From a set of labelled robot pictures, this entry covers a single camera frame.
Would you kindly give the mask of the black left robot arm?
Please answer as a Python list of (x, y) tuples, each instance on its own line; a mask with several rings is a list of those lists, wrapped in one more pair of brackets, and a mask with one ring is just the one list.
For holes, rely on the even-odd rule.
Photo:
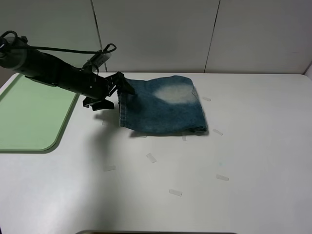
[[(99, 67), (116, 48), (113, 43), (109, 43), (104, 50), (89, 52), (30, 46), (27, 37), (6, 31), (0, 37), (0, 65), (35, 82), (83, 95), (83, 106), (91, 107), (93, 111), (114, 109), (114, 104), (107, 97), (114, 92), (135, 94), (123, 73), (117, 72), (105, 78), (98, 74)], [(77, 68), (51, 55), (51, 51), (89, 54), (91, 58)]]

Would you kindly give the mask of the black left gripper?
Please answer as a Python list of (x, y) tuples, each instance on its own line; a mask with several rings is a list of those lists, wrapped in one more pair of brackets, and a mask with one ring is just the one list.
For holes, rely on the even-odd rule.
[(83, 100), (83, 107), (91, 107), (93, 111), (113, 110), (115, 105), (106, 99), (115, 91), (121, 93), (135, 94), (134, 88), (127, 82), (121, 72), (110, 76), (99, 76), (91, 70), (76, 68), (73, 75), (73, 92), (86, 96)]

